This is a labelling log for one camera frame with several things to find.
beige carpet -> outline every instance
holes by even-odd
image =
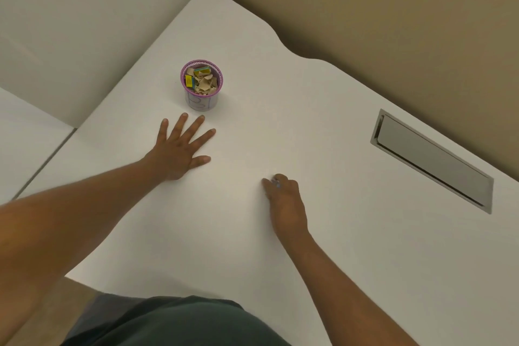
[[[6,346],[58,346],[96,291],[61,279]]]

green shirt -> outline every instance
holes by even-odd
[[[62,346],[289,346],[235,302],[202,297],[154,297],[112,323],[66,340]]]

purple mesh cup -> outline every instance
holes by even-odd
[[[200,67],[209,66],[211,68],[211,73],[213,76],[217,78],[217,91],[214,92],[211,95],[198,95],[193,91],[190,91],[186,87],[186,71],[189,67],[193,67],[194,69],[198,69]],[[224,84],[224,76],[219,68],[214,63],[211,63],[210,61],[204,61],[203,59],[197,59],[195,61],[190,61],[187,63],[182,70],[180,71],[180,82],[182,82],[182,86],[184,87],[184,90],[186,91],[186,101],[187,104],[197,111],[209,111],[213,109],[217,103],[218,103],[218,93],[220,92],[220,89],[222,89],[222,86]]]

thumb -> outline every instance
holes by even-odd
[[[263,185],[263,189],[265,190],[265,194],[270,199],[272,197],[272,194],[275,191],[276,187],[267,178],[263,178],[261,180],[261,184]]]

person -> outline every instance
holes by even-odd
[[[191,141],[204,117],[182,133],[187,118],[186,113],[180,116],[169,137],[168,120],[163,120],[154,147],[135,163],[0,207],[0,344],[141,198],[163,181],[180,179],[211,160],[194,155],[215,129]],[[262,184],[276,236],[301,274],[332,345],[416,345],[321,250],[308,230],[297,182],[276,174]],[[63,345],[288,344],[232,301],[195,296],[100,298]],[[117,304],[122,309],[114,310]],[[117,314],[110,317],[110,312]]]

